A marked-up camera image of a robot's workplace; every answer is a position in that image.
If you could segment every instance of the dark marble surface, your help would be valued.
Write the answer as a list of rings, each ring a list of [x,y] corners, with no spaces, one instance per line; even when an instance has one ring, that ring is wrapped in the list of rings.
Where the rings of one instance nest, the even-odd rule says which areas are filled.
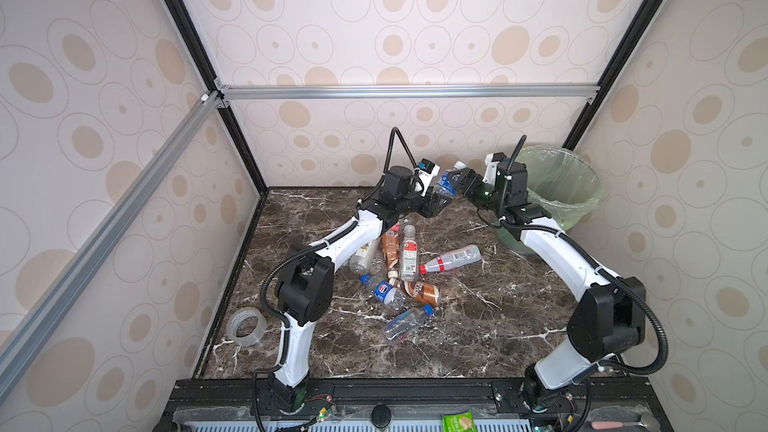
[[[258,308],[262,280],[285,256],[289,244],[308,243],[335,230],[350,218],[361,196],[355,189],[270,192],[224,320],[239,308]],[[341,268],[331,310],[315,328],[311,377],[520,377],[529,364],[563,340],[576,302],[540,258],[518,256],[504,248],[464,198],[436,218],[410,217],[416,221],[421,263],[468,244],[480,247],[483,261],[425,275],[425,282],[440,287],[442,302],[427,326],[396,346],[381,336],[394,314],[363,289],[359,275]],[[377,257],[375,266],[380,270],[380,250]],[[268,297],[276,304],[271,289]],[[280,322],[267,321],[267,332],[254,347],[238,348],[222,327],[204,378],[246,378],[254,368],[273,365]],[[246,322],[241,331],[253,328],[247,327]]]

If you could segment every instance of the green snack package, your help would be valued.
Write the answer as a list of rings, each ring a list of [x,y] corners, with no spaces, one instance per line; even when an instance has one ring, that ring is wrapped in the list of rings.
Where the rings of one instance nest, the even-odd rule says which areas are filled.
[[[442,416],[443,432],[477,432],[475,421],[472,420],[472,412],[467,410],[464,414]]]

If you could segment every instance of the vent grille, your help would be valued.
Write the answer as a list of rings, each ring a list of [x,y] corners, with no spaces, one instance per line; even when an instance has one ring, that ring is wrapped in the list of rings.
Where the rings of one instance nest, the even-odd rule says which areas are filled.
[[[265,424],[266,432],[281,427],[301,425],[294,420],[281,420]],[[258,432],[254,423],[241,421],[187,422],[195,432]],[[524,419],[476,419],[478,432],[532,432]],[[367,420],[345,420],[343,424],[327,422],[313,425],[310,432],[378,432]],[[389,432],[442,432],[441,420],[393,420]]]

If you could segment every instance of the trash bag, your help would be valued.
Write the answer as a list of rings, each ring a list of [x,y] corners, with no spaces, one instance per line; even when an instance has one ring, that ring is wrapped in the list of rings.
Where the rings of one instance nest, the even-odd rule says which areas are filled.
[[[528,169],[528,201],[538,204],[563,230],[569,230],[598,206],[603,195],[600,177],[587,162],[568,149],[533,146],[520,151],[515,160]],[[533,251],[516,241],[505,229],[495,229],[508,248]]]

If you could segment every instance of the wall panel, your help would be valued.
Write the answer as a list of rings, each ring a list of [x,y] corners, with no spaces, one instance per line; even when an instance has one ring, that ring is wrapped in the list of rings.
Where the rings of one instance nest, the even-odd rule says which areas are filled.
[[[0,0],[0,346],[201,89],[160,0]]]
[[[642,0],[186,0],[224,83],[596,81]]]
[[[213,114],[0,407],[2,432],[151,430],[191,375],[257,200]]]
[[[583,97],[233,101],[269,186],[359,186],[381,176],[389,132],[397,126],[416,160],[441,168],[461,159],[485,170],[490,152],[562,143]],[[392,164],[408,166],[396,139]]]
[[[768,0],[669,0],[577,148],[608,192],[574,235],[644,281],[671,341],[650,381],[678,431],[768,420],[766,78]]]

